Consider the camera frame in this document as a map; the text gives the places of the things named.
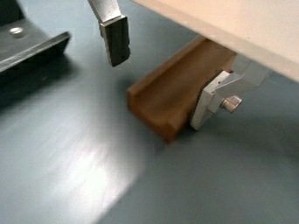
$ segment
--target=wooden block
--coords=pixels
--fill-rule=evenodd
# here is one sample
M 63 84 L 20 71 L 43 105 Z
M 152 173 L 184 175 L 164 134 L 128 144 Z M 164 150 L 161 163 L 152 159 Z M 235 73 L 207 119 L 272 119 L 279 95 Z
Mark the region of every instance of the wooden block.
M 128 90 L 132 113 L 171 142 L 195 107 L 202 87 L 219 70 L 231 71 L 236 54 L 198 37 Z

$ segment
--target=black metal base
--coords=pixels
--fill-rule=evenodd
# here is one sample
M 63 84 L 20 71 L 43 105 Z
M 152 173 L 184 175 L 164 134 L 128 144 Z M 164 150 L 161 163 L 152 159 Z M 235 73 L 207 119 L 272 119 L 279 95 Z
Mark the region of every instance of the black metal base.
M 68 32 L 49 38 L 39 27 L 24 18 L 16 1 L 4 0 L 3 3 L 12 7 L 3 11 L 19 13 L 20 20 L 16 20 L 17 16 L 15 16 L 5 21 L 5 24 L 1 23 L 0 27 L 0 84 L 7 83 L 31 68 L 63 54 L 71 38 Z M 23 28 L 21 37 L 16 37 L 9 32 L 16 27 Z

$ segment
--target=bolt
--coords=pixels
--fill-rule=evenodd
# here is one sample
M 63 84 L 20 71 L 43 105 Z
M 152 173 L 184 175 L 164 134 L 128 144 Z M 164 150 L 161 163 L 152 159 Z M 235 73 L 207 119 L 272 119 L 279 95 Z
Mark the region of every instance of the bolt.
M 19 39 L 24 36 L 24 28 L 15 27 L 9 30 L 9 33 Z
M 230 98 L 224 99 L 219 106 L 232 114 L 240 103 L 242 99 L 236 95 L 234 95 Z

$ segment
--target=gray floor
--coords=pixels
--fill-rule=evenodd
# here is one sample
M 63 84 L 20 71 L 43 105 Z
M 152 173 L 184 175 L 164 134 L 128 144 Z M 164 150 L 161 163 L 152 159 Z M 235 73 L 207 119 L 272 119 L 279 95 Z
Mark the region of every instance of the gray floor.
M 207 218 L 203 223 L 220 223 L 216 220 L 230 217 L 227 213 L 243 217 L 252 209 L 248 214 L 256 219 L 235 223 L 298 223 L 298 83 L 272 73 L 263 87 L 244 94 L 235 115 L 218 113 L 200 132 L 186 129 L 175 143 L 166 145 L 127 111 L 127 88 L 196 34 L 120 1 L 129 19 L 132 55 L 112 68 L 88 1 L 20 0 L 20 4 L 51 36 L 69 31 L 72 40 L 65 57 L 1 87 L 0 223 L 99 223 L 103 217 L 108 223 L 199 223 L 194 213 L 186 216 L 187 209 L 176 213 L 178 207 L 170 207 L 163 217 L 155 213 L 155 207 L 164 211 L 168 203 L 183 200 L 190 188 L 194 196 L 198 187 L 199 192 L 222 195 L 215 204 L 204 198 L 200 207 L 208 206 L 202 211 L 219 211 L 230 196 L 243 209 L 239 213 L 228 205 L 231 210 L 207 216 L 215 221 Z M 164 167 L 164 176 L 156 175 Z M 163 191 L 157 185 L 148 192 L 156 181 Z M 188 184 L 187 190 L 182 191 L 182 184 L 175 188 L 179 182 Z M 252 197 L 246 199 L 252 200 L 244 205 L 240 190 L 247 193 L 250 184 Z M 182 202 L 192 207 L 194 200 Z M 263 222 L 268 214 L 279 217 L 276 222 Z M 187 220 L 175 220 L 178 216 Z

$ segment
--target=metal clamp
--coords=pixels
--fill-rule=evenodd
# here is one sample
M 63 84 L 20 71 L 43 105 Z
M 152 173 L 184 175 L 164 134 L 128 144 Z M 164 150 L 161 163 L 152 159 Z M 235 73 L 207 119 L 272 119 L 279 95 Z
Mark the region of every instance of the metal clamp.
M 120 13 L 117 0 L 88 0 L 88 3 L 105 40 L 108 62 L 115 67 L 128 59 L 131 53 L 127 17 Z
M 244 56 L 236 57 L 232 73 L 222 71 L 208 86 L 202 90 L 198 104 L 191 114 L 191 126 L 199 130 L 202 125 L 224 108 L 232 113 L 242 103 L 239 94 L 260 86 L 271 70 Z

